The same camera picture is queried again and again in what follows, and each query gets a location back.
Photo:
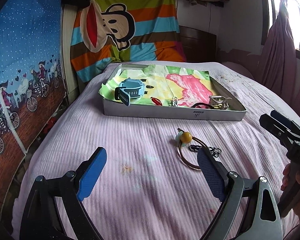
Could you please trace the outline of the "brown hair tie amber bead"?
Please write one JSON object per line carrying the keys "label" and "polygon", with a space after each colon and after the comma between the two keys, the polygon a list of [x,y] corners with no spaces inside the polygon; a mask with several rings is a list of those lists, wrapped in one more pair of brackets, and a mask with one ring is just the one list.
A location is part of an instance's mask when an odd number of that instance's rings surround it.
{"label": "brown hair tie amber bead", "polygon": [[177,128],[177,135],[175,136],[175,143],[180,160],[188,168],[193,170],[200,170],[200,167],[190,162],[183,154],[183,149],[187,149],[192,153],[198,153],[199,150],[204,150],[207,153],[211,153],[210,148],[199,138],[193,136],[190,132],[186,132],[181,128]]}

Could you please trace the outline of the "silver square buckle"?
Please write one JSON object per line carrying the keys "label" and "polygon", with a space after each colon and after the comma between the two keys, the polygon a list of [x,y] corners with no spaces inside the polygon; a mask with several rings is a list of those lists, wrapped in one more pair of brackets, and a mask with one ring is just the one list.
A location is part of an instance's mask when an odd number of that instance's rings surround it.
{"label": "silver square buckle", "polygon": [[219,109],[219,110],[227,110],[229,108],[229,102],[232,100],[230,97],[224,97],[221,95],[211,95],[209,96],[209,104],[214,108],[214,109]]}

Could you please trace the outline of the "grey cardboard tray box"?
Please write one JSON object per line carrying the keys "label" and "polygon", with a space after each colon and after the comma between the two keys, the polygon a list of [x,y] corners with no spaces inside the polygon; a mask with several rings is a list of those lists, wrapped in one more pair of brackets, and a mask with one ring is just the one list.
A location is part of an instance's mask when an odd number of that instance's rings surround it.
{"label": "grey cardboard tray box", "polygon": [[167,106],[152,106],[152,105],[126,106],[122,103],[113,102],[102,98],[104,114],[111,115],[111,116],[126,116],[126,117],[138,117],[138,118],[241,121],[247,111],[245,107],[221,83],[219,83],[213,77],[212,80],[218,83],[217,88],[221,89],[221,92],[225,93],[228,96],[233,97],[232,100],[229,102],[229,108],[227,110],[219,110],[219,109],[212,109],[212,108],[203,109],[197,107],[187,108],[187,107],[167,107]]}

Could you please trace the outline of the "pink window curtain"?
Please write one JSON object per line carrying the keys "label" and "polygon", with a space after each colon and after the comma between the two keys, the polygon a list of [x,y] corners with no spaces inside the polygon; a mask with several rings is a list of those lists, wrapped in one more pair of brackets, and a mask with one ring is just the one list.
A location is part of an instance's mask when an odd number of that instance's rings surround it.
{"label": "pink window curtain", "polygon": [[289,24],[287,0],[279,1],[279,13],[263,46],[256,80],[276,93],[300,116],[300,88],[296,89],[296,49]]}

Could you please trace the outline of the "pink ribbed bed cover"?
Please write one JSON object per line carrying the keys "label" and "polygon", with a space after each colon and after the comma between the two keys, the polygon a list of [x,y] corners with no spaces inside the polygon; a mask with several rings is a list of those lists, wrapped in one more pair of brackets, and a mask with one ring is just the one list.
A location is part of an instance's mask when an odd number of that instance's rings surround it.
{"label": "pink ribbed bed cover", "polygon": [[61,177],[75,170],[98,147],[107,163],[83,202],[104,239],[199,239],[220,202],[200,171],[179,159],[174,138],[179,128],[222,150],[224,166],[245,178],[269,179],[281,196],[288,163],[280,142],[260,126],[264,113],[277,110],[300,125],[300,117],[275,93],[219,63],[179,63],[208,71],[245,106],[239,122],[121,118],[106,116],[101,84],[116,67],[93,78],[60,117],[34,153],[13,206],[12,236],[19,237],[27,196],[35,178]]}

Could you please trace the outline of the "colourful painted paper sheet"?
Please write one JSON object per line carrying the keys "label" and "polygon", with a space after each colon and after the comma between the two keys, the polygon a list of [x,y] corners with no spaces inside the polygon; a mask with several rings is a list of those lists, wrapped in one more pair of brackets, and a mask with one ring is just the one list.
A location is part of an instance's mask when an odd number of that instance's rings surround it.
{"label": "colourful painted paper sheet", "polygon": [[230,97],[218,89],[218,83],[212,80],[208,71],[187,69],[160,64],[138,65],[121,64],[113,75],[101,85],[99,94],[102,98],[115,100],[115,88],[127,78],[146,79],[144,84],[154,88],[146,88],[147,94],[139,99],[132,99],[131,105],[152,105],[170,107],[170,100],[176,96],[178,107],[212,108],[209,96],[221,95]]}

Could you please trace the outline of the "blue kids smart watch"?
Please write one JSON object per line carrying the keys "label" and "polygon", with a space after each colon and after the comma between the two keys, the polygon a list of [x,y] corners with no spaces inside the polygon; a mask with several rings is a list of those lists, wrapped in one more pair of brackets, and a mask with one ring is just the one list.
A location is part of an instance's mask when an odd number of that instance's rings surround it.
{"label": "blue kids smart watch", "polygon": [[146,88],[154,88],[144,84],[145,81],[146,79],[131,79],[130,77],[125,79],[115,88],[115,100],[120,100],[124,105],[130,106],[132,99],[139,99],[147,94]]}

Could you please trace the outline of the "dark wooden headboard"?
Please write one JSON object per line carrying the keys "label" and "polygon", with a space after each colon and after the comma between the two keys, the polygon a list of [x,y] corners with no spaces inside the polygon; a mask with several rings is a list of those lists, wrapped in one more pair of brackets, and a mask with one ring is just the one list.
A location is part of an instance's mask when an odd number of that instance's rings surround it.
{"label": "dark wooden headboard", "polygon": [[217,36],[202,30],[180,26],[180,40],[188,63],[215,62]]}

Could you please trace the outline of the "blue bicycle print wardrobe cover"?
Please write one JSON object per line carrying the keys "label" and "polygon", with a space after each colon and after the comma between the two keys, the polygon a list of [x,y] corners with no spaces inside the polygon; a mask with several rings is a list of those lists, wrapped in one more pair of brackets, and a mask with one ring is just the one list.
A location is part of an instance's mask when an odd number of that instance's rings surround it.
{"label": "blue bicycle print wardrobe cover", "polygon": [[0,214],[20,163],[64,97],[61,0],[1,0]]}

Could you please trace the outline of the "striped monkey cartoon blanket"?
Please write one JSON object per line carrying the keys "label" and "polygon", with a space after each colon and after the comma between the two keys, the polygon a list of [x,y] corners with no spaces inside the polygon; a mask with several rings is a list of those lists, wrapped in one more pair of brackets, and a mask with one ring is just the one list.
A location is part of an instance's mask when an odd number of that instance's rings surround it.
{"label": "striped monkey cartoon blanket", "polygon": [[70,62],[83,83],[111,63],[185,60],[175,0],[90,0],[76,15]]}

